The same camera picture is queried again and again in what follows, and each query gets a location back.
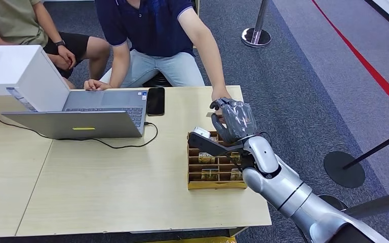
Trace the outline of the person's left hand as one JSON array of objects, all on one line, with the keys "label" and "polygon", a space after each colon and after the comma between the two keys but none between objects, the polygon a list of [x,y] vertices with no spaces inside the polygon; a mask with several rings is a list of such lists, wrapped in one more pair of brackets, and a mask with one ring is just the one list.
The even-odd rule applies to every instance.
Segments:
[{"label": "person's left hand", "polygon": [[[220,99],[220,98],[229,98],[229,99],[232,98],[231,95],[228,93],[226,87],[223,87],[223,88],[215,87],[215,88],[213,88],[212,95],[211,95],[212,101],[214,102],[215,100]],[[224,124],[225,120],[224,120],[224,118],[222,116],[221,109],[215,109],[215,113],[218,116],[220,122],[222,124]]]},{"label": "person's left hand", "polygon": [[70,64],[70,68],[72,69],[74,65],[76,64],[76,58],[75,55],[65,46],[58,46],[57,47],[58,54],[63,57],[68,64]]}]

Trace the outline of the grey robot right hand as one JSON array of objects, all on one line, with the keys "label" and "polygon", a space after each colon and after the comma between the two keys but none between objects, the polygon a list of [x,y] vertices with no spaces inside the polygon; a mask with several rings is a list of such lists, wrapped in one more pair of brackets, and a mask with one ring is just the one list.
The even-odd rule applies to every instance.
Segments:
[{"label": "grey robot right hand", "polygon": [[210,104],[211,109],[221,111],[211,115],[211,121],[227,143],[235,143],[246,137],[257,134],[257,124],[248,103],[230,98],[220,98]]}]

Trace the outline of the person's right hand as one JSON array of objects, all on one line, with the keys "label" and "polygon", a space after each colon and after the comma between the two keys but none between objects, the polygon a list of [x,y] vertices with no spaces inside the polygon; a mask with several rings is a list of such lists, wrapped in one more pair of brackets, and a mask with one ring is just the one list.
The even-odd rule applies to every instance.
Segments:
[{"label": "person's right hand", "polygon": [[112,88],[110,84],[95,79],[89,79],[84,82],[84,89],[86,91],[103,91]]},{"label": "person's right hand", "polygon": [[70,68],[70,64],[66,62],[66,60],[60,55],[47,54],[49,59],[53,62],[53,64],[62,70],[68,70]]}]

